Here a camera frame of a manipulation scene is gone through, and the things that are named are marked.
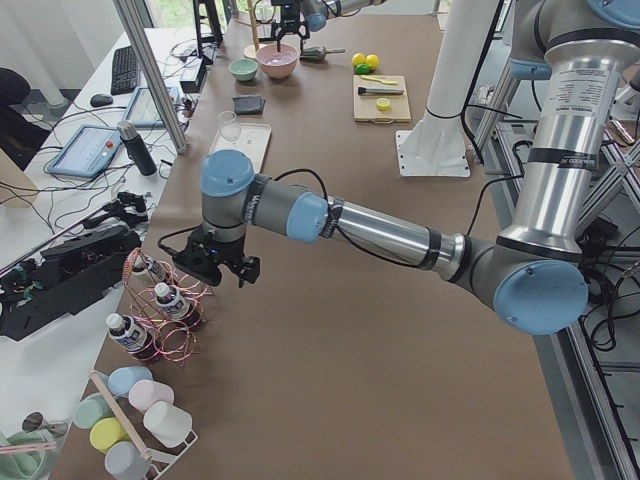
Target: yellow bottle cap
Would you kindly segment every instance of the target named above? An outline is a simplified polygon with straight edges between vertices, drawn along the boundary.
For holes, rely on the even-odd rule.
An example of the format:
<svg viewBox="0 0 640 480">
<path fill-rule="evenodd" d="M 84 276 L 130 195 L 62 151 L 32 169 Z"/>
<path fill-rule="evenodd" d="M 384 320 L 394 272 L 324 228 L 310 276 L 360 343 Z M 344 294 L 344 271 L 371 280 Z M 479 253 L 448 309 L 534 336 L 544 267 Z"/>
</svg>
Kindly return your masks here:
<svg viewBox="0 0 640 480">
<path fill-rule="evenodd" d="M 388 98 L 379 98 L 378 100 L 376 100 L 376 107 L 381 112 L 384 112 L 385 110 L 391 110 L 391 100 L 389 100 Z"/>
</svg>

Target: table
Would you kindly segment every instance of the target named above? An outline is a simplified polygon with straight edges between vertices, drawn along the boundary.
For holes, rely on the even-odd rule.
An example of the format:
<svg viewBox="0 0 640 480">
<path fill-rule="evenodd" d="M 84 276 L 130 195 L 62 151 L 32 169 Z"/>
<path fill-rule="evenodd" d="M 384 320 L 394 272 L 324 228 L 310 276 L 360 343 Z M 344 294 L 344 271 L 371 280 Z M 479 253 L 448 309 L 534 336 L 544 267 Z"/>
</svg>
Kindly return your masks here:
<svg viewBox="0 0 640 480">
<path fill-rule="evenodd" d="M 180 68 L 181 63 L 171 61 L 169 52 L 173 45 L 192 38 L 188 30 L 178 29 L 150 29 L 149 39 L 161 63 L 161 69 L 172 75 Z M 128 44 L 126 35 L 122 35 L 104 61 L 96 69 L 85 87 L 75 99 L 75 104 L 66 115 L 91 109 L 89 100 L 96 93 L 108 93 L 111 82 L 111 59 L 113 50 Z M 168 79 L 168 83 L 177 82 L 177 77 Z M 129 103 L 131 95 L 114 96 L 114 106 L 124 107 Z M 63 121 L 50 135 L 45 146 L 64 145 L 84 124 L 103 125 L 107 122 L 111 126 L 122 119 L 122 109 L 103 110 L 97 114 L 86 114 L 71 117 Z M 165 135 L 163 128 L 153 131 L 140 131 L 145 141 L 155 144 L 151 153 L 156 162 L 161 159 L 173 161 L 175 156 L 173 146 Z M 49 162 L 55 150 L 43 150 L 29 164 L 25 173 L 38 188 L 70 186 L 68 183 L 56 181 L 44 172 L 44 166 Z M 124 147 L 118 152 L 111 167 L 122 167 L 130 164 Z M 60 227 L 73 223 L 90 210 L 115 198 L 117 191 L 129 190 L 137 194 L 147 195 L 147 205 L 150 214 L 160 201 L 166 179 L 160 175 L 143 177 L 135 168 L 126 175 L 122 171 L 113 170 L 108 173 L 109 185 L 98 177 L 96 186 L 99 190 L 79 192 L 69 190 L 54 194 L 40 193 L 34 202 L 35 207 L 43 216 L 52 206 L 52 219 L 61 214 L 78 211 L 60 219 Z M 170 167 L 161 167 L 163 176 L 170 173 Z M 9 264 L 33 245 L 46 240 L 51 231 L 31 209 L 0 207 L 0 266 Z M 104 319 L 112 313 L 120 301 L 122 288 L 110 289 L 106 297 L 82 311 L 75 317 L 66 316 L 55 320 L 21 342 L 14 342 L 6 337 L 0 337 L 0 431 L 7 435 L 21 429 L 24 417 L 33 411 L 41 411 L 51 420 L 69 419 L 75 406 L 81 398 L 87 383 L 87 370 L 93 366 L 106 334 Z"/>
<path fill-rule="evenodd" d="M 249 42 L 248 29 L 231 26 L 191 149 L 176 160 L 143 250 L 166 258 L 155 240 L 200 222 L 200 159 L 216 114 L 237 94 L 267 99 L 253 119 L 273 129 L 265 174 L 313 168 L 330 194 L 444 232 L 466 230 L 485 181 L 480 169 L 468 180 L 401 178 L 398 126 L 352 118 L 356 51 L 377 53 L 380 74 L 405 75 L 413 123 L 422 117 L 440 44 L 435 18 L 332 20 L 312 43 L 346 55 L 299 65 L 284 81 L 259 75 L 241 85 L 226 66 Z M 304 176 L 291 182 L 317 188 Z M 475 234 L 497 230 L 487 201 Z M 200 353 L 184 368 L 152 366 L 200 435 L 165 478 L 572 478 L 532 339 L 470 295 L 337 242 L 310 246 L 250 228 L 245 252 L 262 258 L 258 282 L 238 289 L 226 274 L 205 305 Z M 107 341 L 97 368 L 133 363 Z M 87 432 L 74 429 L 54 478 L 109 478 L 102 461 Z"/>
</svg>

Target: pastel mug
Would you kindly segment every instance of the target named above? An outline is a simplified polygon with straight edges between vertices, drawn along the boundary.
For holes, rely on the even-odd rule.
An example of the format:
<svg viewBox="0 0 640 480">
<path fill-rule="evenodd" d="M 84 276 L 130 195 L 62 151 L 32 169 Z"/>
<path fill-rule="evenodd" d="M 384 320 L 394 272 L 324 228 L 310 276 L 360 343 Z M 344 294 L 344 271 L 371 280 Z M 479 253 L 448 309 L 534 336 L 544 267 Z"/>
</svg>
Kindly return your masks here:
<svg viewBox="0 0 640 480">
<path fill-rule="evenodd" d="M 146 412 L 156 402 L 173 404 L 173 389 L 153 380 L 140 380 L 129 390 L 129 403 L 141 413 Z"/>
<path fill-rule="evenodd" d="M 123 440 L 130 440 L 129 435 L 115 417 L 100 420 L 89 434 L 91 446 L 102 453 L 107 453 L 111 447 Z"/>
<path fill-rule="evenodd" d="M 104 457 L 104 468 L 116 480 L 140 480 L 151 468 L 151 460 L 145 460 L 131 442 L 118 442 Z"/>
<path fill-rule="evenodd" d="M 145 428 L 165 447 L 173 448 L 187 439 L 191 433 L 193 420 L 184 410 L 159 401 L 145 412 L 143 423 Z"/>
<path fill-rule="evenodd" d="M 73 413 L 76 427 L 87 430 L 93 428 L 103 418 L 113 417 L 113 412 L 101 393 L 94 393 L 82 400 Z"/>
<path fill-rule="evenodd" d="M 122 367 L 109 375 L 109 391 L 118 397 L 128 397 L 129 390 L 140 380 L 153 380 L 153 374 L 147 367 Z"/>
</svg>

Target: white desk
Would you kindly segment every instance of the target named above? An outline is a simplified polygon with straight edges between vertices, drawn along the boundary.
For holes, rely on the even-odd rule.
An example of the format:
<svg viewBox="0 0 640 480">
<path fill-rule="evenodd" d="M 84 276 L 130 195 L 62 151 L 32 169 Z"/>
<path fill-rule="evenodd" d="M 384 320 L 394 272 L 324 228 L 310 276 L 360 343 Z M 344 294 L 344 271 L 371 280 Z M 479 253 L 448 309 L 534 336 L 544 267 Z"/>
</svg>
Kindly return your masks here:
<svg viewBox="0 0 640 480">
<path fill-rule="evenodd" d="M 167 84 L 176 85 L 179 75 L 171 76 L 180 68 L 180 61 L 169 56 L 171 48 L 194 37 L 189 30 L 151 29 L 148 30 L 149 41 L 156 52 L 161 71 L 167 78 Z M 116 42 L 100 64 L 82 92 L 76 98 L 76 104 L 84 109 L 91 109 L 90 98 L 96 93 L 109 93 L 111 82 L 111 61 L 113 50 L 128 45 L 126 35 Z M 115 106 L 126 106 L 130 95 L 114 97 Z M 72 105 L 67 115 L 80 111 Z M 105 110 L 99 112 L 100 118 L 109 125 L 115 126 L 122 119 L 123 110 Z M 103 125 L 91 114 L 78 115 L 63 121 L 50 135 L 47 145 L 64 145 L 75 131 L 82 125 Z M 160 160 L 173 161 L 175 150 L 164 128 L 153 131 L 140 131 L 147 143 L 155 143 L 151 151 L 156 163 Z M 38 188 L 69 186 L 44 173 L 43 167 L 54 157 L 55 150 L 45 150 L 37 155 L 26 170 L 27 176 Z M 130 163 L 124 148 L 111 164 L 111 167 Z M 120 177 L 115 170 L 108 175 L 111 182 Z M 162 175 L 167 176 L 170 168 L 164 165 Z M 128 190 L 136 194 L 146 194 L 147 206 L 153 207 L 160 200 L 165 180 L 158 174 L 143 177 L 135 167 L 129 169 L 124 183 L 107 188 L 97 195 L 89 209 L 69 215 L 61 219 L 64 227 L 73 223 L 90 210 L 110 201 L 118 190 Z M 105 186 L 104 179 L 98 180 L 96 186 Z M 52 207 L 51 218 L 55 219 L 63 213 L 84 208 L 89 199 L 100 192 L 69 190 L 56 193 L 40 193 L 34 206 L 46 216 Z M 51 236 L 51 231 L 32 209 L 10 209 L 0 206 L 0 266 L 9 264 L 24 252 Z M 100 347 L 105 338 L 105 316 L 115 311 L 121 298 L 122 288 L 110 289 L 100 302 L 87 308 L 75 317 L 65 316 L 55 320 L 38 332 L 21 342 L 14 342 L 0 337 L 0 430 L 6 435 L 20 431 L 22 420 L 33 411 L 40 411 L 45 418 L 52 420 L 69 419 L 81 398 L 87 383 L 87 371 L 92 368 Z"/>
</svg>

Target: water bottle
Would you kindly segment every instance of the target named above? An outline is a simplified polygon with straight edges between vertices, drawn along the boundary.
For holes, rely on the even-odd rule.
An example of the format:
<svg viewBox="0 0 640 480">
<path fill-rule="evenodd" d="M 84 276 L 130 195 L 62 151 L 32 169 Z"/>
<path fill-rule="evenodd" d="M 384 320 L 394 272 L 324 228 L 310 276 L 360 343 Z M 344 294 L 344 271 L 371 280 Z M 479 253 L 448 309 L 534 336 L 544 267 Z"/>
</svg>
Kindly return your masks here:
<svg viewBox="0 0 640 480">
<path fill-rule="evenodd" d="M 118 122 L 120 138 L 127 149 L 127 155 L 145 177 L 156 173 L 157 167 L 142 137 L 129 120 Z"/>
<path fill-rule="evenodd" d="M 133 357 L 143 362 L 158 360 L 160 346 L 155 335 L 128 315 L 107 316 L 109 337 L 118 342 Z"/>
<path fill-rule="evenodd" d="M 175 286 L 160 282 L 153 290 L 156 294 L 156 305 L 169 318 L 184 323 L 192 331 L 202 326 L 204 318 L 200 310 L 191 300 L 185 298 Z"/>
<path fill-rule="evenodd" d="M 131 275 L 138 277 L 149 288 L 160 282 L 172 283 L 171 273 L 155 258 L 143 254 L 136 257 Z"/>
</svg>

